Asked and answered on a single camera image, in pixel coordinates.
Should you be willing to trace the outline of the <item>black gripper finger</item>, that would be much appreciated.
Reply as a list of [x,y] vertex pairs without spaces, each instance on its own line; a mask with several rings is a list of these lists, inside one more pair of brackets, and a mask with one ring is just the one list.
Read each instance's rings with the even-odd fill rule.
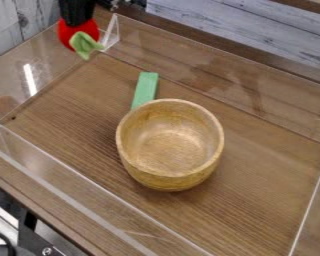
[[96,0],[58,0],[60,15],[68,26],[85,23],[94,12]]

